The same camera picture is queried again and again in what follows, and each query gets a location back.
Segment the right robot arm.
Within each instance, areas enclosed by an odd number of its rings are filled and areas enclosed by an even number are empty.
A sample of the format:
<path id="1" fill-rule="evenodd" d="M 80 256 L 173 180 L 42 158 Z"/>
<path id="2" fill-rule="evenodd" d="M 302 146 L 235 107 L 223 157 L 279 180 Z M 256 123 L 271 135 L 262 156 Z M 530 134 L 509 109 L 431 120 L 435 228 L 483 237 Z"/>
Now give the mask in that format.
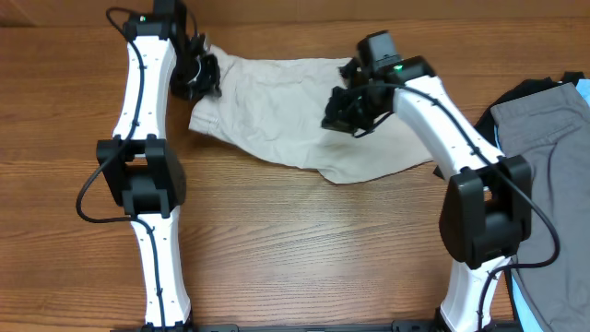
<path id="1" fill-rule="evenodd" d="M 501 269 L 531 234 L 531 168 L 486 140 L 425 58 L 403 58 L 387 31 L 366 36 L 357 51 L 339 69 L 345 85 L 333 88 L 321 126 L 361 138 L 394 115 L 419 137 L 447 183 L 439 230 L 453 259 L 431 329 L 491 331 Z"/>

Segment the beige shorts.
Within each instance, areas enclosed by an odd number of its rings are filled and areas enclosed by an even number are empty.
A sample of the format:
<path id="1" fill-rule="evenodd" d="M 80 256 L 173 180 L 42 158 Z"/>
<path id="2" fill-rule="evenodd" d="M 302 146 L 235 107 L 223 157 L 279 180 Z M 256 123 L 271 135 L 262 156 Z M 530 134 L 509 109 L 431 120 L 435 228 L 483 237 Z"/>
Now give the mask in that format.
<path id="1" fill-rule="evenodd" d="M 191 130 L 261 160 L 317 170 L 334 184 L 354 184 L 431 161 L 417 135 L 396 116 L 355 138 L 321 127 L 331 90 L 342 83 L 345 58 L 250 60 L 216 45 L 220 97 L 193 108 Z"/>

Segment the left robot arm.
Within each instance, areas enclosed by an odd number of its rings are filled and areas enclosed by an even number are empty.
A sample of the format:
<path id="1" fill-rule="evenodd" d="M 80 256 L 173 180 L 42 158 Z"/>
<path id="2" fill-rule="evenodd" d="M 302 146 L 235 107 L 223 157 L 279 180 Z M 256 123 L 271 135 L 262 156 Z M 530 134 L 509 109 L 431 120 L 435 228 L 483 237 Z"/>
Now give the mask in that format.
<path id="1" fill-rule="evenodd" d="M 168 98 L 221 96 L 217 57 L 205 35 L 186 32 L 194 14 L 180 0 L 157 0 L 149 13 L 128 10 L 115 28 L 124 37 L 128 74 L 121 115 L 97 143 L 98 169 L 80 192 L 104 176 L 121 222 L 134 229 L 146 288 L 144 331 L 193 331 L 183 282 L 179 219 L 186 175 L 166 138 Z"/>

